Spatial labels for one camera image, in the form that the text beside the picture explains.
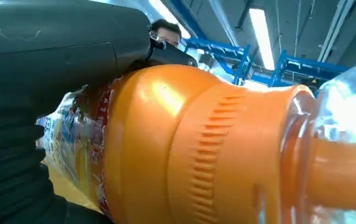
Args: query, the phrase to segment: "black hair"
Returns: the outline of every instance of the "black hair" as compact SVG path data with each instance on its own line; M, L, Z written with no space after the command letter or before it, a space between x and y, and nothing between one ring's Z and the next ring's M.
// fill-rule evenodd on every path
M159 19L156 22L152 23L151 30L158 31L160 28L167 29L171 32L179 34L179 38L182 38L182 32L178 24L170 23L165 19Z

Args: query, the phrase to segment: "man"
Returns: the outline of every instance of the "man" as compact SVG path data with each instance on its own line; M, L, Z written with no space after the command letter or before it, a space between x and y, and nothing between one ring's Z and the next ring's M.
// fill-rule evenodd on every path
M168 42L174 47L178 47L182 38L178 24L170 23L165 19L159 19L152 23L151 30L159 35L159 40Z

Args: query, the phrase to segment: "blue steel rack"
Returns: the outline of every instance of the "blue steel rack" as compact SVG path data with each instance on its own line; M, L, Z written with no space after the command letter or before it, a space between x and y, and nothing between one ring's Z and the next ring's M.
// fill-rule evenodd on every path
M185 53L188 51L188 49L192 48L200 49L206 53L213 55L217 59L221 67L225 70L225 72L235 77L232 81L233 84L238 85L240 78L242 80L247 79L249 69L252 64L248 57L250 49L249 44L247 44L245 48L240 48L229 44L213 42L199 38L190 38L185 41ZM228 67L228 65L223 61L223 58L231 58L240 61L236 71Z
M270 79L269 87L278 86L285 71L328 81L348 69L334 64L289 56L284 50L281 52L276 69Z

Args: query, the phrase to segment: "plastic bottle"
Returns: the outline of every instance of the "plastic bottle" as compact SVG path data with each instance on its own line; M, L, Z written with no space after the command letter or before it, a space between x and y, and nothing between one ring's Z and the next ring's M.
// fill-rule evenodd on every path
M356 210L352 73L314 100L155 66L67 94L37 144L116 223L331 223Z

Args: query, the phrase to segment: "black machine arm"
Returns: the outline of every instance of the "black machine arm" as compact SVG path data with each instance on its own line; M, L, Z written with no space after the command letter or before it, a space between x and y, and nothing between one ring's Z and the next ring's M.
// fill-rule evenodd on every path
M171 48L180 57L153 54L149 24L136 9L87 0L0 0L0 223L110 223L54 195L34 123L66 92L135 61L193 61Z

